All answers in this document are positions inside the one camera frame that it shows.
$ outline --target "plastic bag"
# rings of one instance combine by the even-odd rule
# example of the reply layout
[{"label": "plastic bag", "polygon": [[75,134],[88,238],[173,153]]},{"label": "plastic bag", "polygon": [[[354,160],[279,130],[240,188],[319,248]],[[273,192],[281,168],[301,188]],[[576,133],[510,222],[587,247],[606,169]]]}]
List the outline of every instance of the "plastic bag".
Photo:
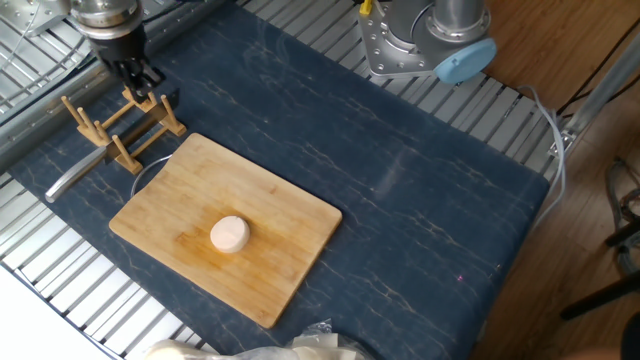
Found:
[{"label": "plastic bag", "polygon": [[330,355],[326,356],[327,360],[374,360],[373,356],[369,354],[357,341],[350,339],[347,336],[340,335],[333,332],[333,326],[331,319],[315,323],[307,327],[300,336],[294,338],[288,345],[288,348],[295,349],[298,347],[317,347],[317,348],[334,348],[341,350],[350,350],[354,354],[336,354],[334,352],[333,358]]},{"label": "plastic bag", "polygon": [[374,360],[356,341],[333,333],[331,319],[307,327],[286,348],[263,347],[233,356],[196,350],[163,340],[150,347],[145,360]]},{"label": "plastic bag", "polygon": [[194,349],[191,345],[174,340],[163,340],[151,346],[145,360],[300,360],[291,349],[263,347],[238,355],[223,356]]}]

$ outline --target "wooden floor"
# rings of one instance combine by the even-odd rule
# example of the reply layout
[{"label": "wooden floor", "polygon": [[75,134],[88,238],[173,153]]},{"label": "wooden floor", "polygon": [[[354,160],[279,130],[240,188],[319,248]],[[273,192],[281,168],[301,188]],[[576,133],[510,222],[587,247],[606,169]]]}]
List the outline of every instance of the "wooden floor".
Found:
[{"label": "wooden floor", "polygon": [[[640,16],[637,0],[487,3],[499,47],[489,73],[511,87],[535,86],[554,108]],[[614,230],[604,174],[615,155],[640,169],[640,86],[605,107],[569,155],[564,200],[529,234],[472,360],[559,359],[592,345],[620,345],[627,320],[640,311],[638,294],[573,321],[559,318],[572,301],[620,278],[614,252],[603,245]],[[634,187],[625,179],[620,192]]]},{"label": "wooden floor", "polygon": [[489,75],[532,85],[559,108],[640,16],[638,0],[487,0],[498,55]]},{"label": "wooden floor", "polygon": [[[637,86],[607,105],[579,139],[564,200],[525,241],[471,359],[558,359],[590,345],[620,345],[640,295],[569,322],[558,314],[620,278],[614,252],[602,243],[614,230],[604,174],[615,155],[640,169],[639,99]],[[626,179],[620,193],[635,187]]]}]

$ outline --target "round white object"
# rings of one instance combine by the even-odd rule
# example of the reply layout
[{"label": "round white object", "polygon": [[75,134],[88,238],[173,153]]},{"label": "round white object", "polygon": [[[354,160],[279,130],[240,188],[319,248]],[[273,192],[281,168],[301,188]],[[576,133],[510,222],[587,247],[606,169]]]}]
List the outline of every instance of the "round white object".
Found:
[{"label": "round white object", "polygon": [[249,224],[237,216],[227,216],[211,229],[211,242],[224,253],[240,251],[249,240]]}]

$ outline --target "white cable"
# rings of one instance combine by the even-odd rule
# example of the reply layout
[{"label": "white cable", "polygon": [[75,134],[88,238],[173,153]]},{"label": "white cable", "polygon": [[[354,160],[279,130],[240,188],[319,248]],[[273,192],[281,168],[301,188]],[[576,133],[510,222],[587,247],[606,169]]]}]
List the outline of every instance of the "white cable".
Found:
[{"label": "white cable", "polygon": [[147,171],[149,171],[149,169],[151,169],[152,167],[154,167],[155,165],[160,164],[163,161],[167,161],[169,160],[169,158],[171,158],[171,155],[167,155],[163,158],[160,158],[154,162],[152,162],[151,164],[149,164],[148,166],[146,166],[144,169],[142,169],[142,171],[140,171],[140,174],[138,174],[138,176],[136,176],[136,179],[133,180],[133,185],[131,186],[131,197],[133,197],[133,195],[136,194],[136,187],[138,186],[138,182],[140,182],[140,179],[142,178],[142,175],[144,175],[144,173],[146,173]]},{"label": "white cable", "polygon": [[13,56],[16,54],[16,51],[18,51],[18,48],[20,47],[22,40],[24,40],[24,37],[27,36],[27,33],[29,32],[29,30],[31,30],[31,25],[33,25],[33,21],[36,19],[36,16],[38,16],[38,10],[40,10],[40,5],[42,5],[42,3],[38,1],[38,6],[36,6],[36,11],[33,12],[33,17],[31,18],[31,21],[29,21],[29,25],[27,25],[27,29],[20,36],[20,39],[18,40],[18,43],[16,44],[16,46],[13,48],[13,51],[11,51],[11,54],[7,56],[7,60],[5,60],[2,66],[0,66],[0,71],[4,70],[4,67],[11,62],[11,58],[13,58]]},{"label": "white cable", "polygon": [[535,228],[549,214],[551,209],[553,209],[556,205],[558,205],[558,203],[564,196],[564,191],[566,188],[564,141],[562,141],[562,134],[558,129],[555,110],[551,110],[551,114],[549,114],[547,109],[545,109],[545,107],[542,106],[542,103],[540,102],[540,98],[538,97],[538,93],[536,93],[536,90],[533,87],[529,85],[523,85],[518,88],[518,90],[520,89],[529,89],[533,93],[533,98],[536,101],[536,105],[538,106],[538,109],[540,109],[540,111],[542,112],[542,115],[549,122],[549,126],[551,126],[551,130],[553,132],[553,139],[556,143],[556,148],[558,149],[558,170],[556,171],[556,176],[554,177],[553,182],[551,183],[551,187],[549,188],[549,194],[555,189],[558,183],[558,180],[560,180],[560,193],[558,194],[558,197],[556,197],[556,199],[551,203],[551,205],[549,205],[549,207],[547,207],[544,210],[544,212],[542,212],[542,214],[538,216],[538,220],[536,220],[536,223],[533,225],[533,227]]}]

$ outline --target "blue fabric mat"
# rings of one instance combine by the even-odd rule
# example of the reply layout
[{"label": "blue fabric mat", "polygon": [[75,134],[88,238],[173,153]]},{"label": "blue fabric mat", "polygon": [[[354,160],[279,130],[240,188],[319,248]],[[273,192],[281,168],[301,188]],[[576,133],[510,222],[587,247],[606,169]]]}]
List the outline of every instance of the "blue fabric mat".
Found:
[{"label": "blue fabric mat", "polygon": [[[181,88],[176,114],[190,132],[343,212],[327,248],[265,330],[109,230],[133,182],[117,164],[50,205],[56,214],[223,354],[282,346],[332,318],[381,358],[468,356],[546,195],[544,178],[233,4],[152,61],[166,88]],[[91,117],[124,105],[120,91]],[[181,141],[165,135],[140,159]],[[42,197],[93,148],[70,118],[10,173]]]}]

